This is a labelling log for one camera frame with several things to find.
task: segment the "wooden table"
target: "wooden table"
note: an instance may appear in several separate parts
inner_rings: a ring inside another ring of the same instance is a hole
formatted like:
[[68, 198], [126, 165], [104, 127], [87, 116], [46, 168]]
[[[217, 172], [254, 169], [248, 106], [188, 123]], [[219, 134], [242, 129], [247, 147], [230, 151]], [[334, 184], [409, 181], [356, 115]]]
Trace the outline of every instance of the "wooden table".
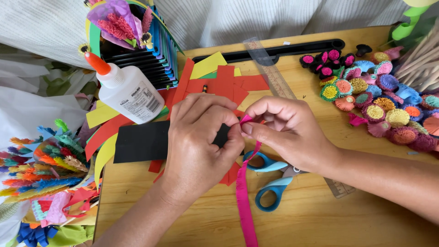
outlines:
[[[262, 44], [273, 47], [282, 45], [284, 41], [295, 44], [340, 38], [346, 42], [342, 50], [344, 55], [355, 53], [357, 44], [368, 44], [376, 51], [377, 46], [386, 42], [388, 32], [388, 26], [379, 26], [264, 40]], [[217, 51], [241, 50], [244, 50], [243, 44], [233, 44], [185, 51], [185, 54], [192, 58]], [[181, 70], [186, 58], [179, 55]], [[319, 97], [319, 79], [300, 66], [299, 57], [281, 57], [276, 65], [297, 98], [311, 106], [320, 126], [333, 143], [342, 148], [438, 163], [431, 155], [408, 155], [409, 148], [396, 146], [385, 138], [372, 137], [367, 134], [365, 125], [348, 127], [346, 113]], [[239, 67], [243, 76], [259, 74], [252, 61], [232, 65]], [[264, 95], [271, 95], [271, 92], [250, 92], [238, 109], [244, 111]], [[255, 143], [246, 141], [247, 152], [254, 148]], [[276, 157], [276, 153], [267, 146], [263, 146], [262, 150]], [[96, 238], [148, 191], [157, 176], [148, 172], [148, 164], [113, 164], [111, 160], [105, 166]], [[271, 213], [260, 211], [254, 203], [256, 193], [266, 183], [280, 176], [281, 172], [277, 171], [258, 174], [250, 170], [247, 172], [248, 196], [261, 247], [424, 247], [439, 244], [439, 228], [407, 209], [360, 190], [336, 199], [324, 179], [317, 174], [299, 175], [287, 187], [277, 210]], [[219, 184], [209, 190], [172, 225], [158, 246], [245, 246], [235, 199], [235, 183], [230, 187]]]

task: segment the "person's left hand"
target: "person's left hand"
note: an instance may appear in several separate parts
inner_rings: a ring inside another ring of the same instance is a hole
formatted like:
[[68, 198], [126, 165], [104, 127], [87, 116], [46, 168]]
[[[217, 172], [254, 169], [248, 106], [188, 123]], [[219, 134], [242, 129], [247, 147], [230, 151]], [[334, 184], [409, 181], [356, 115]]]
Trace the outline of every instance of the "person's left hand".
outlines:
[[[226, 97], [189, 94], [171, 111], [168, 158], [160, 179], [171, 203], [193, 203], [227, 173], [244, 149], [237, 105]], [[222, 148], [212, 144], [221, 124], [231, 127]]]

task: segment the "fingernail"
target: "fingernail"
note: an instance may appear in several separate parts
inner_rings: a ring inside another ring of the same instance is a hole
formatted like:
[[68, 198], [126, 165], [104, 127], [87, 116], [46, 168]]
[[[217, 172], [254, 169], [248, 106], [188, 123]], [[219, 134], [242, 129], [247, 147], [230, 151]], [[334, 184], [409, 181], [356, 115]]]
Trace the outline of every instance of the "fingernail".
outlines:
[[251, 133], [252, 133], [253, 126], [252, 126], [251, 124], [249, 124], [249, 123], [245, 123], [245, 124], [243, 124], [243, 125], [241, 126], [241, 129], [242, 129], [242, 131], [243, 131], [244, 133], [246, 133], [246, 134], [251, 134]]

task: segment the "hand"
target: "hand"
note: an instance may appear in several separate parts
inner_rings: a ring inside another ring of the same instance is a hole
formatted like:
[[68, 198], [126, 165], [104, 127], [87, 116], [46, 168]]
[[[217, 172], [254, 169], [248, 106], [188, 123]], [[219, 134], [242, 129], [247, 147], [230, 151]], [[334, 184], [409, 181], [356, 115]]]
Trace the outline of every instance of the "hand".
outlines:
[[254, 122], [242, 125], [243, 135], [273, 148], [298, 169], [319, 173], [340, 160], [339, 149], [325, 137], [305, 101], [264, 96], [245, 114]]
[[[173, 202], [193, 203], [229, 171], [244, 149], [237, 105], [226, 97], [189, 94], [171, 111], [162, 186]], [[231, 127], [222, 148], [212, 144], [221, 124]]]

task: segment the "glue bottle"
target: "glue bottle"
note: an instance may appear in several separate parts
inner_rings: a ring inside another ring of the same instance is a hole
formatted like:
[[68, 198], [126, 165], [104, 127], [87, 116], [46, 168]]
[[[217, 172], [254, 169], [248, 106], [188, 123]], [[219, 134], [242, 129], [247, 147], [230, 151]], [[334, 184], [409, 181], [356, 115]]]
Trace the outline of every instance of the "glue bottle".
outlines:
[[96, 77], [102, 85], [99, 99], [103, 103], [137, 124], [149, 122], [161, 112], [165, 100], [139, 68], [121, 69], [91, 52], [84, 56], [97, 72]]

